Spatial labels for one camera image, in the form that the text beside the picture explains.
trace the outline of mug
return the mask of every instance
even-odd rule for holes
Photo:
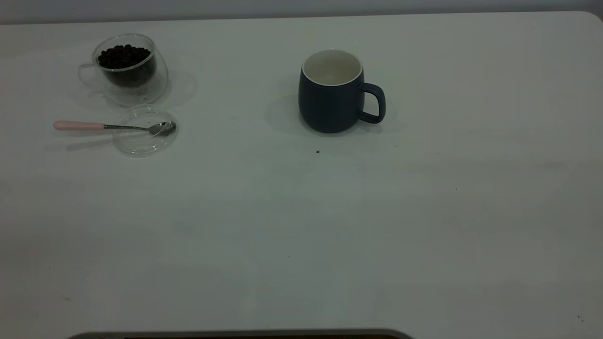
[[[298,103],[313,129],[337,133],[358,119],[378,124],[385,117],[383,90],[364,82],[362,63],[351,53],[328,49],[310,55],[301,67]],[[364,92],[377,97],[379,116],[363,112]]]
[[[151,52],[138,64],[126,68],[105,68],[98,57],[115,46],[131,45]],[[168,84],[168,69],[155,43],[142,34],[122,34],[101,42],[92,52],[92,62],[78,69],[78,78],[86,86],[102,92],[122,106],[147,104],[158,99]]]

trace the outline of coffee bean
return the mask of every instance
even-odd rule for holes
[[[118,45],[102,51],[96,60],[98,64],[108,69],[122,69],[135,66],[151,55],[151,51],[143,47],[132,45]],[[121,87],[139,87],[147,83],[154,75],[156,69],[154,58],[144,64],[127,71],[104,71],[105,76],[115,85]]]

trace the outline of glass cup handle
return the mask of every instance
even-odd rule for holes
[[[94,73],[94,64],[93,63],[83,63],[77,69],[77,77],[80,81],[86,86],[90,87],[94,90],[100,90],[101,86],[96,79],[96,74]]]

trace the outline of spoon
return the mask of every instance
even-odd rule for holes
[[[105,125],[100,122],[78,122],[78,121],[55,121],[54,129],[60,131],[99,131],[99,130],[141,130],[147,131],[152,135],[160,133],[161,135],[168,135],[176,130],[176,123],[174,121],[164,121],[155,124],[149,128],[138,127],[138,126],[120,126],[120,125]]]

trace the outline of double-walled glass cup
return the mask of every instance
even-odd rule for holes
[[[98,57],[116,46],[146,48],[148,57],[134,66],[111,69],[102,67]],[[101,42],[92,53],[92,62],[78,69],[78,77],[86,86],[102,92],[107,98],[127,107],[155,101],[168,84],[168,70],[155,43],[142,34],[122,34]]]

